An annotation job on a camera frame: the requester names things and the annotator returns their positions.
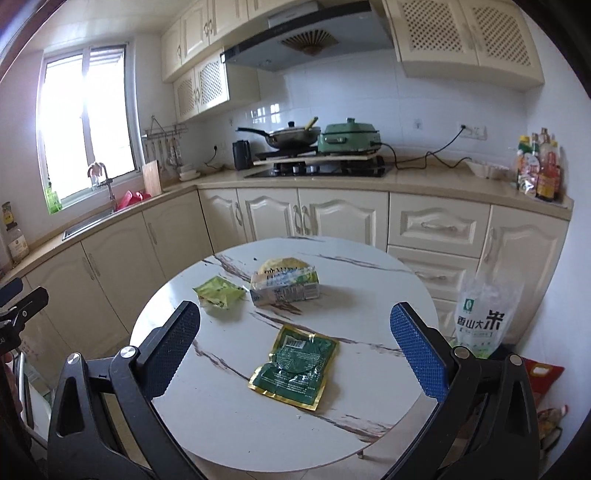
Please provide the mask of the steel kitchen sink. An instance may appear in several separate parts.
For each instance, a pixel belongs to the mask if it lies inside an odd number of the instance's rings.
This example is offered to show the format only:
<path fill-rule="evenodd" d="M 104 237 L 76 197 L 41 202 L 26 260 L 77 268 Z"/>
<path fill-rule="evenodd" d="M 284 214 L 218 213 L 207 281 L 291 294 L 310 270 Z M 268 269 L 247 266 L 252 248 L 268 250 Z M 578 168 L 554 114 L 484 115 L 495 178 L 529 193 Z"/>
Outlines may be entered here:
<path fill-rule="evenodd" d="M 89 228 L 92 228 L 96 224 L 110 218 L 112 215 L 115 214 L 115 210 L 113 208 L 101 211 L 96 213 L 82 221 L 77 222 L 71 227 L 68 227 L 62 235 L 62 240 L 65 241 L 83 231 L 86 231 Z"/>

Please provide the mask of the condiment bottles group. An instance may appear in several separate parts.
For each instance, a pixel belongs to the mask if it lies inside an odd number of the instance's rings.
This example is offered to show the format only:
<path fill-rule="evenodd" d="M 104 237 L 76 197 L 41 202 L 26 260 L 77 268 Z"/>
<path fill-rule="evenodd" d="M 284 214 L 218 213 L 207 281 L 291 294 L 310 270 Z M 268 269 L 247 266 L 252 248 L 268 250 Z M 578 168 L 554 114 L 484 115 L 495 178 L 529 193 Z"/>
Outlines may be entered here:
<path fill-rule="evenodd" d="M 517 190 L 530 198 L 558 202 L 563 180 L 559 154 L 559 144 L 547 128 L 522 135 L 515 159 Z"/>

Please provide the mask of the white bowls stack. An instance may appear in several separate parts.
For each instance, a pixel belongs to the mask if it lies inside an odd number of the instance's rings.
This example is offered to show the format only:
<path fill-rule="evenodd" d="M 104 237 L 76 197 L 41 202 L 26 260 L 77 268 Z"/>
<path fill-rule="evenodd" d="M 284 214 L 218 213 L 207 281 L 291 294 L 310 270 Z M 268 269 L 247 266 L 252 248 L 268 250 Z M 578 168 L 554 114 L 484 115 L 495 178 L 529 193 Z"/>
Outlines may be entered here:
<path fill-rule="evenodd" d="M 181 182 L 191 181 L 201 176 L 201 172 L 193 165 L 183 165 L 178 168 L 178 179 Z"/>

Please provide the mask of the light green snack packet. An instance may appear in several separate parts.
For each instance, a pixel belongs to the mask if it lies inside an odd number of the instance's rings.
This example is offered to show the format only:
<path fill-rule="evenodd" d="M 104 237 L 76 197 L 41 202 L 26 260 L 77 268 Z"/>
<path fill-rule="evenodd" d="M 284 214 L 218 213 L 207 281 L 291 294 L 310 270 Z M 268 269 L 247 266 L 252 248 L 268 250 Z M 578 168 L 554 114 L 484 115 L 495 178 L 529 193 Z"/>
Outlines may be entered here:
<path fill-rule="evenodd" d="M 203 284 L 194 287 L 201 307 L 205 309 L 228 310 L 235 302 L 245 296 L 245 288 L 237 286 L 221 276 L 214 276 Z"/>

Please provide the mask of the wooden cutting board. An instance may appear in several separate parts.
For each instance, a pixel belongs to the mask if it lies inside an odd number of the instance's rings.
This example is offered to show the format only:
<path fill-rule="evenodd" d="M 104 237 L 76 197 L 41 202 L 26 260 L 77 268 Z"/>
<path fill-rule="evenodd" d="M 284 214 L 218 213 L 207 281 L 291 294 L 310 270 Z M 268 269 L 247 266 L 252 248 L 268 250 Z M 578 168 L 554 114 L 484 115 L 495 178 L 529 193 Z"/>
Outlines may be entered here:
<path fill-rule="evenodd" d="M 151 197 L 159 196 L 162 193 L 159 164 L 156 160 L 142 166 L 144 191 Z"/>

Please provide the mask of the red snack bag on floor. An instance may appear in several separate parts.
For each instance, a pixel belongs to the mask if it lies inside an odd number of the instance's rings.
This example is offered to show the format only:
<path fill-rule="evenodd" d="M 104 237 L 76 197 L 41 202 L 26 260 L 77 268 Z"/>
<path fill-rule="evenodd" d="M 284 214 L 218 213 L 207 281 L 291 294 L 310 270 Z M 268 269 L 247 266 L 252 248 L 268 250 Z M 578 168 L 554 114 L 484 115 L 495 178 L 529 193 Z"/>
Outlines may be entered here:
<path fill-rule="evenodd" d="M 522 358 L 532 389 L 535 405 L 539 406 L 552 385 L 560 378 L 565 368 L 562 366 Z"/>

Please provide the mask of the hanging utensil rack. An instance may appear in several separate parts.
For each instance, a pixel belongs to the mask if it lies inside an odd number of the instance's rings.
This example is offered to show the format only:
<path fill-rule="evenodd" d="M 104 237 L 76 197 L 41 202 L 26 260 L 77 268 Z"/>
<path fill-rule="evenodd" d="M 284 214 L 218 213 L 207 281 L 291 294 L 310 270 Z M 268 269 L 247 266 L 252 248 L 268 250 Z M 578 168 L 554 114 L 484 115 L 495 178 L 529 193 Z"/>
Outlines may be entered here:
<path fill-rule="evenodd" d="M 173 124 L 164 127 L 152 115 L 149 127 L 141 134 L 145 164 L 156 161 L 160 168 L 180 168 L 183 165 L 180 139 L 186 132 L 185 125 Z"/>

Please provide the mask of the window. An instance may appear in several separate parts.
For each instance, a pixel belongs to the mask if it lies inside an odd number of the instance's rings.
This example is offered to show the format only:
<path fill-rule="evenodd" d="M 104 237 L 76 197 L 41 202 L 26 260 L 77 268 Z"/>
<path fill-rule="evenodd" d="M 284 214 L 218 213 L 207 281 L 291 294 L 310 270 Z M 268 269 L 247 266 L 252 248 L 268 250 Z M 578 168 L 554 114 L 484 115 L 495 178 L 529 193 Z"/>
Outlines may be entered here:
<path fill-rule="evenodd" d="M 37 96 L 39 171 L 67 208 L 93 188 L 88 166 L 102 162 L 112 184 L 138 171 L 129 48 L 83 46 L 43 59 Z"/>

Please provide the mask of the green bottle on windowsill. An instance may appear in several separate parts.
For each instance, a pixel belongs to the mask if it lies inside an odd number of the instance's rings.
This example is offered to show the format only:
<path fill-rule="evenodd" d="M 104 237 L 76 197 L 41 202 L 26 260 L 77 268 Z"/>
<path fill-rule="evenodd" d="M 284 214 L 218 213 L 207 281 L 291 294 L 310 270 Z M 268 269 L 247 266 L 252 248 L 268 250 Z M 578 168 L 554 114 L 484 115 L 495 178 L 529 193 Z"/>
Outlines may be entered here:
<path fill-rule="evenodd" d="M 62 210 L 62 203 L 57 195 L 57 192 L 52 188 L 50 180 L 47 181 L 44 188 L 44 197 L 47 210 L 50 215 Z"/>

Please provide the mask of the white rice bag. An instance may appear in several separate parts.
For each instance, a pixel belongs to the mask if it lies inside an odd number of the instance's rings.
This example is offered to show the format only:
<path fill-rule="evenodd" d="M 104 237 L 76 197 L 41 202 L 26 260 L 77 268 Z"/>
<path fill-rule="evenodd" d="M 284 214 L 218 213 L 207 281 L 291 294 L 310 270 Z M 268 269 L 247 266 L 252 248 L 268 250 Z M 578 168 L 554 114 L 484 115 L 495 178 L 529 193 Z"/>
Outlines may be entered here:
<path fill-rule="evenodd" d="M 524 282 L 490 272 L 478 273 L 460 290 L 455 311 L 455 345 L 480 359 L 489 358 L 501 345 L 516 315 Z"/>

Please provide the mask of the blue drink carton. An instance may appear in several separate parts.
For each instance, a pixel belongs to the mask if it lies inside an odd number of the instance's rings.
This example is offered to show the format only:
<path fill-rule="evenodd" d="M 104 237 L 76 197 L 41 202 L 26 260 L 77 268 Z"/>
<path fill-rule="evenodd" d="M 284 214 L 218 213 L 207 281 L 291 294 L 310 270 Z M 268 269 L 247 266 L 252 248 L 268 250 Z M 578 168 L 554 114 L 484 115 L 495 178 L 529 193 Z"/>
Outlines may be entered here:
<path fill-rule="evenodd" d="M 314 300 L 320 296 L 318 272 L 308 266 L 254 274 L 249 295 L 256 306 Z"/>

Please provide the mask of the dark green foil packet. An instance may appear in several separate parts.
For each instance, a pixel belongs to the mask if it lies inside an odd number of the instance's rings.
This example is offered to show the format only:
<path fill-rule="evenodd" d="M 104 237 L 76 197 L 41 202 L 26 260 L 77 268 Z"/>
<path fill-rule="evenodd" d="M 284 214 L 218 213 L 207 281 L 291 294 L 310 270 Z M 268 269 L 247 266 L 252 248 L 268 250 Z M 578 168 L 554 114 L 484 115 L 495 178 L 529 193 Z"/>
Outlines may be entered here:
<path fill-rule="evenodd" d="M 266 363 L 252 373 L 249 389 L 280 403 L 315 411 L 338 350 L 338 340 L 284 325 Z"/>

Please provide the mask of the clear jar with label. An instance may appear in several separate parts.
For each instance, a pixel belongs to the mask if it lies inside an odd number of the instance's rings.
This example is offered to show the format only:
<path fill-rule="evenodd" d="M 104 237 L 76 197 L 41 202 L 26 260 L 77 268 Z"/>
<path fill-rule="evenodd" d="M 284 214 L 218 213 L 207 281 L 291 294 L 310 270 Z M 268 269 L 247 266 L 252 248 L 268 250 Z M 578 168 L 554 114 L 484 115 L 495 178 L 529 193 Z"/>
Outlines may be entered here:
<path fill-rule="evenodd" d="M 29 255 L 29 246 L 14 218 L 10 202 L 5 202 L 2 205 L 2 215 L 8 239 L 8 250 L 12 262 L 18 264 Z"/>

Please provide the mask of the black gas stove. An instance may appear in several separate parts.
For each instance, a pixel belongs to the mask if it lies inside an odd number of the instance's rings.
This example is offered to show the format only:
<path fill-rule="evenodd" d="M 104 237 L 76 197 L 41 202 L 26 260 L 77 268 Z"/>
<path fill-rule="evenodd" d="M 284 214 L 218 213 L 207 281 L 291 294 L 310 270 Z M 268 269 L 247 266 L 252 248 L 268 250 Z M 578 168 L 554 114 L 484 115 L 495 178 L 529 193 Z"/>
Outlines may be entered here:
<path fill-rule="evenodd" d="M 253 166 L 266 169 L 250 173 L 246 178 L 287 177 L 367 177 L 382 178 L 391 169 L 377 152 L 362 155 L 318 153 L 315 148 L 301 152 L 264 152 L 256 155 Z"/>

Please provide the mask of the round white marble table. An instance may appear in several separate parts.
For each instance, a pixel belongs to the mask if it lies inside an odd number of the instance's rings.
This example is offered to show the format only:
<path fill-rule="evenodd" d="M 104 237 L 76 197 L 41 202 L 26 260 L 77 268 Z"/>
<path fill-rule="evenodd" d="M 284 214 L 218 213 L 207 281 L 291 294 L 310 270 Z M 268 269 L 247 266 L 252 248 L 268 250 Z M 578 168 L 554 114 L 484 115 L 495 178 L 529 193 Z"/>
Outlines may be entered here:
<path fill-rule="evenodd" d="M 165 393 L 154 406 L 184 451 L 249 473 L 311 470 L 345 460 L 417 422 L 422 390 L 390 330 L 394 305 L 429 325 L 438 316 L 422 281 L 390 254 L 335 238 L 277 238 L 233 247 L 177 274 L 148 300 L 139 344 L 197 287 L 222 277 L 248 287 L 264 261 L 315 268 L 318 297 L 256 306 L 242 297 L 201 310 Z"/>

